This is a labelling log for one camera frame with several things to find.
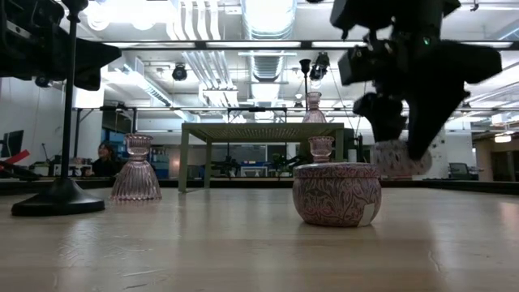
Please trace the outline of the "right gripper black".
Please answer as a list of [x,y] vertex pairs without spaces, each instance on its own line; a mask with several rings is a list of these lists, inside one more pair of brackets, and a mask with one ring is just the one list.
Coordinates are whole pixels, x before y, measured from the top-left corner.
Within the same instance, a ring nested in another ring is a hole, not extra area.
[[[431,39],[406,34],[379,39],[374,32],[363,45],[347,49],[338,61],[341,84],[371,82],[376,93],[356,100],[353,112],[368,120],[376,143],[398,140],[406,123],[401,101],[386,96],[415,94],[421,87],[448,88],[477,84],[502,72],[500,52],[487,45]],[[408,152],[420,160],[456,108],[470,95],[466,90],[427,92],[410,107]]]

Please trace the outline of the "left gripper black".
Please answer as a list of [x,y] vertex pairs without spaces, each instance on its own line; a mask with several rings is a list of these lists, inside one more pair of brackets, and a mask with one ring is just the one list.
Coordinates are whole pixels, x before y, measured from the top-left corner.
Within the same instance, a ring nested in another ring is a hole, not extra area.
[[[55,0],[0,0],[0,78],[33,79],[43,88],[63,81],[64,16],[63,6]],[[99,90],[101,68],[121,56],[118,47],[78,38],[76,87]]]

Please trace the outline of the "pale floral candle tin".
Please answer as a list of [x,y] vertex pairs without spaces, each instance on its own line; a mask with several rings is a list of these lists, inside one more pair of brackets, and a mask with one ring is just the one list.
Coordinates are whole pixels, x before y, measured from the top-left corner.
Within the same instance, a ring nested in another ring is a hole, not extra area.
[[420,159],[411,159],[404,140],[376,142],[372,161],[382,175],[389,177],[423,175],[432,166],[432,156],[428,150]]

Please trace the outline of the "pink ribbed glass candle holder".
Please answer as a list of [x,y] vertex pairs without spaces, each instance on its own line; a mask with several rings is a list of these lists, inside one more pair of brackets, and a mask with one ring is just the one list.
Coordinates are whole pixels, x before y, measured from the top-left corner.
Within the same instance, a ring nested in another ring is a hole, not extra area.
[[126,134],[128,161],[117,174],[110,199],[117,201],[160,200],[161,189],[157,175],[148,162],[152,137]]
[[314,163],[329,162],[334,140],[331,136],[312,136],[308,139]]
[[303,117],[303,123],[326,123],[324,114],[320,111],[319,104],[322,94],[320,92],[309,92],[306,95],[307,111]]

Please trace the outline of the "tall black candlestick holder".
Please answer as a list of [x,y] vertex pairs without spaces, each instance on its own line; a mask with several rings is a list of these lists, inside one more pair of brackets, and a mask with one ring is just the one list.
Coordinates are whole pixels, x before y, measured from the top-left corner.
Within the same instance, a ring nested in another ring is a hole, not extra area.
[[311,60],[308,58],[301,59],[299,61],[301,72],[303,73],[304,78],[304,89],[305,89],[305,95],[308,94],[308,73],[311,70]]
[[63,0],[69,10],[69,41],[67,52],[66,96],[62,136],[61,175],[50,189],[16,203],[11,214],[17,217],[60,216],[94,213],[105,209],[105,201],[89,195],[69,178],[71,146],[71,112],[75,82],[76,33],[79,13],[88,6],[88,0]]

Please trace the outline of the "pink patterned candle tin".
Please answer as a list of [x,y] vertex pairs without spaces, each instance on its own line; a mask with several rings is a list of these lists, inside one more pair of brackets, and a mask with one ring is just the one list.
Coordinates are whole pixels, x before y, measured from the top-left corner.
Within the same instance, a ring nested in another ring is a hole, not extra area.
[[300,165],[294,168],[293,202],[308,224],[370,225],[382,203],[380,173],[368,163]]

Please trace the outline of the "black office chair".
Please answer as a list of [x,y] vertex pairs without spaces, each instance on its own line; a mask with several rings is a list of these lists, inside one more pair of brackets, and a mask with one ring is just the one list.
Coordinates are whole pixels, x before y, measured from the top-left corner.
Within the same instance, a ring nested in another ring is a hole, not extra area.
[[454,162],[448,166],[448,178],[451,180],[478,181],[478,169],[466,163]]

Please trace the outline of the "black ceiling spotlight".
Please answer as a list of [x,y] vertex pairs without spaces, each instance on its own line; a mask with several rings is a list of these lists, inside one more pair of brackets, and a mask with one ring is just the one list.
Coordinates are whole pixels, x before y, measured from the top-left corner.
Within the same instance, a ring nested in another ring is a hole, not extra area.
[[328,67],[330,66],[329,56],[327,52],[319,52],[318,56],[311,66],[309,77],[312,81],[322,80],[328,73]]
[[185,63],[176,63],[171,74],[173,80],[175,81],[184,81],[187,79],[187,70]]

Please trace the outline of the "person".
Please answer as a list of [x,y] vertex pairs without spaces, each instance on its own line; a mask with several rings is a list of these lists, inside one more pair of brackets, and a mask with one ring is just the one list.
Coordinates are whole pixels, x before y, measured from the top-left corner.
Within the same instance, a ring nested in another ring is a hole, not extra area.
[[108,143],[101,143],[97,153],[98,158],[92,164],[90,176],[113,177],[121,171],[122,163]]

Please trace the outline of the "black computer monitor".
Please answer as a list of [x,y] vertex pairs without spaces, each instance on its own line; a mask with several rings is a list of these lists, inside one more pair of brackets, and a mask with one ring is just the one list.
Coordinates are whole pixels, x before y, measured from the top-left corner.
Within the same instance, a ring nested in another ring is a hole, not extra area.
[[0,157],[8,158],[21,152],[24,131],[12,131],[0,135]]

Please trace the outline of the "red strip object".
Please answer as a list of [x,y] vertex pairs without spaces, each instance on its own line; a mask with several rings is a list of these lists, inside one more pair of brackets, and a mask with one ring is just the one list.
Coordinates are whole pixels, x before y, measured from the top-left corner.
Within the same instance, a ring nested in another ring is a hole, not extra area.
[[8,157],[6,160],[0,160],[0,166],[7,167],[8,165],[14,165],[29,156],[30,152],[28,150],[23,150],[22,152],[15,154],[12,157]]

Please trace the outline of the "green background plant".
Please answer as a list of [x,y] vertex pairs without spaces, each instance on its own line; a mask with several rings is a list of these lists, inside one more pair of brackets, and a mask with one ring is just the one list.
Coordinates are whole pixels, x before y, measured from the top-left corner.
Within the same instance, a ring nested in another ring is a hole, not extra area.
[[273,170],[275,177],[280,178],[283,174],[288,174],[290,177],[293,173],[293,168],[300,162],[301,158],[301,156],[297,155],[287,159],[286,156],[274,153],[269,169]]

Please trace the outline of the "green perforated metal shelf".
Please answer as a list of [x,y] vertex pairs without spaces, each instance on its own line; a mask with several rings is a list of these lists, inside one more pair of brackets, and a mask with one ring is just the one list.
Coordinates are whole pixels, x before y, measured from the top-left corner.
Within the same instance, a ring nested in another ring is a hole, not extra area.
[[344,160],[342,123],[183,123],[180,145],[178,190],[187,191],[190,137],[206,143],[206,165],[211,165],[214,143],[296,143],[313,136],[335,139],[335,161]]

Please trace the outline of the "black aluminium table frame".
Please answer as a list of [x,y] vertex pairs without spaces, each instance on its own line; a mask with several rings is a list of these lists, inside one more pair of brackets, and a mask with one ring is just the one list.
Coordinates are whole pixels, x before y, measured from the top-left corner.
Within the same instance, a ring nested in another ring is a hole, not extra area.
[[[111,188],[115,180],[113,178],[81,178],[75,181],[81,188],[101,189]],[[39,193],[51,187],[52,178],[43,178],[36,181],[7,181],[0,179],[0,196],[7,195],[27,195]],[[294,184],[292,178],[257,178],[257,179],[212,179],[209,187],[212,189],[278,189],[291,188]],[[367,183],[361,179],[342,179],[340,182],[319,182],[319,187],[327,187],[334,191],[345,191],[353,189],[359,191],[367,187]],[[447,179],[426,179],[426,180],[380,180],[379,186],[382,188],[429,188],[450,191],[469,191],[482,192],[500,195],[519,195],[519,182],[480,182],[480,181],[461,181]]]

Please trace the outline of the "silver ceiling air duct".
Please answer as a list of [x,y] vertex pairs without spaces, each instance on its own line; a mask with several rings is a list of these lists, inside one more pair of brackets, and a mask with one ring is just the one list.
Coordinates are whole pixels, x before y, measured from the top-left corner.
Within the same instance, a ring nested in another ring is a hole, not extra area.
[[[293,34],[297,0],[240,0],[245,38],[253,41],[285,41]],[[251,96],[255,101],[275,101],[277,81],[285,65],[282,51],[252,51],[248,58]]]

